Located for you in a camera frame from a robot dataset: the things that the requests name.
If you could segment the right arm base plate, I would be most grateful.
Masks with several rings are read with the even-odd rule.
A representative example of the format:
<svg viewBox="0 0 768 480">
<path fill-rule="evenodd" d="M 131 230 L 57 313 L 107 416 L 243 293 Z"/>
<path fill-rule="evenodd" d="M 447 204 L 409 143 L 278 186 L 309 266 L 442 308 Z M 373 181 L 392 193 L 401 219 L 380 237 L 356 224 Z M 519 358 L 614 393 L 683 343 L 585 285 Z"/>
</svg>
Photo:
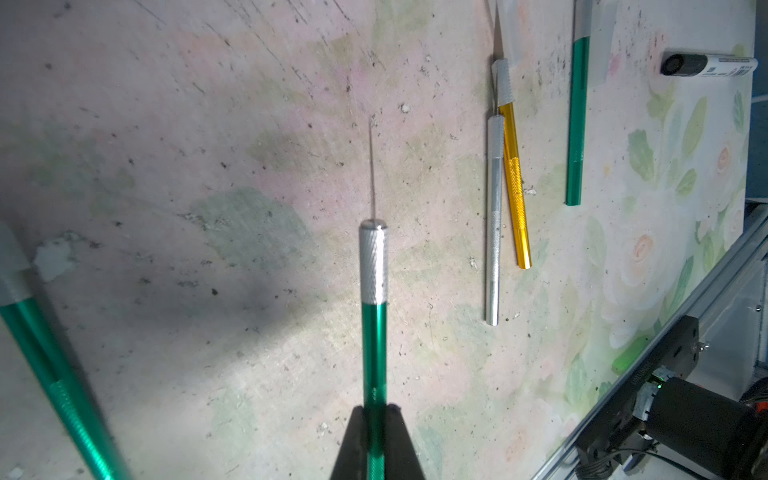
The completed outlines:
<svg viewBox="0 0 768 480">
<path fill-rule="evenodd" d="M 622 464 L 634 468 L 653 448 L 647 407 L 665 381 L 686 378 L 698 363 L 699 319 L 680 317 L 626 378 L 612 388 L 575 441 L 577 479 L 607 479 Z"/>
</svg>

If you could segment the yellow carving knife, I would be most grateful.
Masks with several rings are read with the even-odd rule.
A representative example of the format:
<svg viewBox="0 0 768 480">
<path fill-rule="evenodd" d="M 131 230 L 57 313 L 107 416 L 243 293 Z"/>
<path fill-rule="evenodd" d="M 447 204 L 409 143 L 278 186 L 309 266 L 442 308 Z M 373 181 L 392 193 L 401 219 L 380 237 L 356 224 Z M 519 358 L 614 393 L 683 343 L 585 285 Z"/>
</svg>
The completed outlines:
<svg viewBox="0 0 768 480">
<path fill-rule="evenodd" d="M 492 72 L 494 75 L 496 109 L 504 119 L 504 166 L 516 259 L 518 266 L 521 269 L 527 270 L 532 267 L 532 254 L 523 192 L 514 96 L 510 79 L 510 64 L 509 59 L 504 53 L 503 45 L 502 20 L 504 19 L 504 14 L 502 13 L 502 6 L 502 1 L 495 1 L 492 8 L 494 15 L 494 62 L 492 64 Z"/>
</svg>

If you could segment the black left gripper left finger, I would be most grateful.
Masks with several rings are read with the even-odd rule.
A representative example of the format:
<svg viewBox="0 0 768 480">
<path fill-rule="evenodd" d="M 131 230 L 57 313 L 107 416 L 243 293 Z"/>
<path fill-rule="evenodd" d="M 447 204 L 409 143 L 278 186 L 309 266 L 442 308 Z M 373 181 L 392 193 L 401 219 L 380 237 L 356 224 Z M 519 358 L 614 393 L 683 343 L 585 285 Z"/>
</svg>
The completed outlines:
<svg viewBox="0 0 768 480">
<path fill-rule="evenodd" d="M 330 480 L 368 478 L 368 425 L 363 406 L 352 409 Z"/>
</svg>

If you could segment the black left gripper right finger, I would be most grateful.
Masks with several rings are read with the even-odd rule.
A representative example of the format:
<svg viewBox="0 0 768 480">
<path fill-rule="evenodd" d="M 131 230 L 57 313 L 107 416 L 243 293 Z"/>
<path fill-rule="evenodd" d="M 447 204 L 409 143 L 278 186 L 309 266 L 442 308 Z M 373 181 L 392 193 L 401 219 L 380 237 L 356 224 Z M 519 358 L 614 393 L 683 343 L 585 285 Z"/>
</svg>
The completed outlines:
<svg viewBox="0 0 768 480">
<path fill-rule="evenodd" d="M 425 479 L 401 408 L 396 404 L 389 404 L 385 410 L 384 443 L 386 480 Z"/>
</svg>

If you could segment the dark green carving knife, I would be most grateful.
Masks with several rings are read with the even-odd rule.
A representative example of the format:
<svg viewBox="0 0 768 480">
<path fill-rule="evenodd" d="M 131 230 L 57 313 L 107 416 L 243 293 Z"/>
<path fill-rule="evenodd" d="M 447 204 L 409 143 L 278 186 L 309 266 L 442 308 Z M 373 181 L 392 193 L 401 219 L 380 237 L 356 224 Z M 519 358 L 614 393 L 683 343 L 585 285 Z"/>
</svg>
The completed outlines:
<svg viewBox="0 0 768 480">
<path fill-rule="evenodd" d="M 374 152 L 369 152 L 371 214 L 359 226 L 363 408 L 367 477 L 385 477 L 387 406 L 388 227 L 377 217 Z"/>
</svg>

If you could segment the silver carving knife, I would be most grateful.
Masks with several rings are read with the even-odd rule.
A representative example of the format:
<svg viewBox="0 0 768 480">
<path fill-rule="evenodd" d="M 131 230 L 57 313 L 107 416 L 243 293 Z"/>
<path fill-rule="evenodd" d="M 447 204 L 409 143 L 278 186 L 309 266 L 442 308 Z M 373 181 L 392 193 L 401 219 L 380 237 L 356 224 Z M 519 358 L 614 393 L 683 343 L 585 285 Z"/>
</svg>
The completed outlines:
<svg viewBox="0 0 768 480">
<path fill-rule="evenodd" d="M 494 115 L 487 123 L 486 178 L 486 249 L 485 249 L 485 318 L 490 326 L 499 323 L 501 207 L 503 180 L 504 117 Z"/>
</svg>

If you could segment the green knife row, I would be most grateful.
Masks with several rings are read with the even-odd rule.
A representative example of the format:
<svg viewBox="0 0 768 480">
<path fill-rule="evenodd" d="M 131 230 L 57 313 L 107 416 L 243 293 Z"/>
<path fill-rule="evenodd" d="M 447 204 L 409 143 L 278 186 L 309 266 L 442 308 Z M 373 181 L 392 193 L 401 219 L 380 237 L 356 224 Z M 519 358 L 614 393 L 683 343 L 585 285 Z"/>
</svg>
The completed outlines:
<svg viewBox="0 0 768 480">
<path fill-rule="evenodd" d="M 54 411 L 96 479 L 128 479 L 129 470 L 77 378 L 27 282 L 31 264 L 1 224 L 1 317 Z"/>
</svg>

